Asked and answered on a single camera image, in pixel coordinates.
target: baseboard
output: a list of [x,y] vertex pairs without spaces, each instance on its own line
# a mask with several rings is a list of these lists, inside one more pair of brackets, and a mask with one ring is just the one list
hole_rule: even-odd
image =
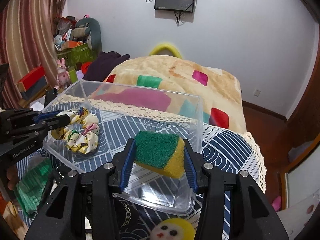
[[265,114],[269,114],[271,116],[274,116],[278,119],[281,119],[281,120],[284,120],[285,122],[287,121],[287,118],[281,114],[278,114],[276,112],[273,112],[271,110],[268,110],[266,108],[263,108],[261,106],[257,106],[255,104],[252,104],[252,103],[249,103],[249,102],[246,102],[246,101],[242,101],[242,106],[246,106],[248,108],[251,108],[251,109],[254,109],[254,110],[257,110],[259,112],[262,112],[262,113],[265,113]]

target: stuffed toy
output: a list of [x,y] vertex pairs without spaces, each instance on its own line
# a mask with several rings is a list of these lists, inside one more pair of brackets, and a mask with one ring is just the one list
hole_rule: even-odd
[[64,43],[64,41],[62,40],[62,35],[58,34],[57,36],[55,36],[54,44],[57,46],[58,49],[61,48],[63,43]]
[[76,28],[72,30],[71,36],[73,38],[85,37],[91,50],[99,50],[101,47],[100,24],[96,19],[89,17],[79,20],[76,23]]
[[193,240],[195,235],[190,222],[181,218],[171,218],[153,228],[150,240]]
[[57,75],[58,86],[55,86],[54,88],[56,88],[58,91],[60,88],[63,88],[65,90],[70,86],[71,81],[70,81],[69,72],[67,71],[67,67],[65,65],[64,58],[61,59],[61,62],[58,59],[57,65],[58,65],[58,75]]

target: sponge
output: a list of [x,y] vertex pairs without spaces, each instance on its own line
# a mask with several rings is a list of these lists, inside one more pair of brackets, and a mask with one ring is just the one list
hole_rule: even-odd
[[184,141],[179,135],[140,131],[135,141],[135,163],[174,179],[181,178],[184,173]]

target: wooden floor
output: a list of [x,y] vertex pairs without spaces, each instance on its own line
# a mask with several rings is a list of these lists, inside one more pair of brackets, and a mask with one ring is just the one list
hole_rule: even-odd
[[292,144],[283,120],[246,106],[243,109],[247,131],[253,135],[264,157],[267,168],[266,196],[272,203],[280,195],[278,174],[289,164],[287,155]]

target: human hand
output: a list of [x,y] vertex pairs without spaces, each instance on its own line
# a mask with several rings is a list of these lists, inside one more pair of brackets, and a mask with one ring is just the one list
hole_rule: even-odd
[[13,165],[7,169],[7,179],[9,180],[9,182],[8,182],[9,190],[13,190],[14,187],[17,185],[17,183],[20,180],[19,176],[18,176],[18,169],[17,169],[16,165]]

